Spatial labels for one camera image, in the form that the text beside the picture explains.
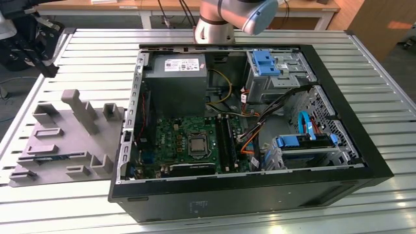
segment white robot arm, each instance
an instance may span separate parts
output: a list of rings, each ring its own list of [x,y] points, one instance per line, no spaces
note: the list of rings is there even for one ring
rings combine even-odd
[[[234,26],[250,35],[259,34],[271,24],[278,7],[277,0],[203,0],[197,43],[234,43]]]

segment cpu socket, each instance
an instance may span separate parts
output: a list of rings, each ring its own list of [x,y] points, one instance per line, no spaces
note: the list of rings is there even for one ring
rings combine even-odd
[[[189,154],[195,159],[202,159],[209,156],[206,135],[189,135]]]

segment power supply label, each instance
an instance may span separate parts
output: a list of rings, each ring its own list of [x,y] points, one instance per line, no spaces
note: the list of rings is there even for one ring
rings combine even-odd
[[[169,59],[165,62],[166,72],[191,72],[199,70],[201,70],[201,61],[198,58]]]

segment open computer tower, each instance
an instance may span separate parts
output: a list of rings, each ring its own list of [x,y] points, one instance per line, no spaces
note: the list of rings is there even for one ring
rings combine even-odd
[[[391,177],[313,46],[141,46],[109,196],[138,222],[329,206]]]

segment green circuit board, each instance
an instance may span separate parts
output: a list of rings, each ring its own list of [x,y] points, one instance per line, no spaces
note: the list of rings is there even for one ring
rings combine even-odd
[[[242,134],[239,118],[230,118],[230,125],[234,136]],[[162,166],[182,163],[215,163],[217,172],[225,173],[221,165],[221,155],[217,139],[215,117],[183,117],[161,118],[157,124],[157,149],[155,162],[146,167],[146,177],[158,178]],[[197,147],[193,146],[193,140],[198,139],[207,146],[207,153],[191,155]],[[247,160],[239,161],[239,170],[249,171]]]

